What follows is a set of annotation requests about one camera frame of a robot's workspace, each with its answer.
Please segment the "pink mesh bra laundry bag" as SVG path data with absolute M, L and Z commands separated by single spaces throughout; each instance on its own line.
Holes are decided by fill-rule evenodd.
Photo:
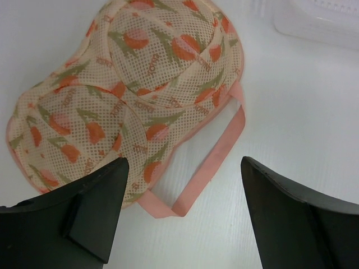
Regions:
M 123 207 L 184 217 L 242 133 L 243 107 L 173 205 L 152 188 L 182 143 L 230 100 L 243 102 L 243 63 L 235 28 L 212 1 L 109 1 L 75 54 L 19 97 L 10 152 L 40 193 L 124 157 Z

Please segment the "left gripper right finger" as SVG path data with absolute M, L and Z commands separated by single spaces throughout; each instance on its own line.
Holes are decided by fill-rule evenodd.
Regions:
M 242 183 L 263 268 L 358 268 L 358 205 L 288 179 L 251 157 Z

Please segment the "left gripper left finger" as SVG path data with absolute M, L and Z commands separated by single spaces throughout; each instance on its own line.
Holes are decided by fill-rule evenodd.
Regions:
M 128 172 L 120 157 L 51 192 L 1 207 L 1 267 L 102 268 L 111 255 Z

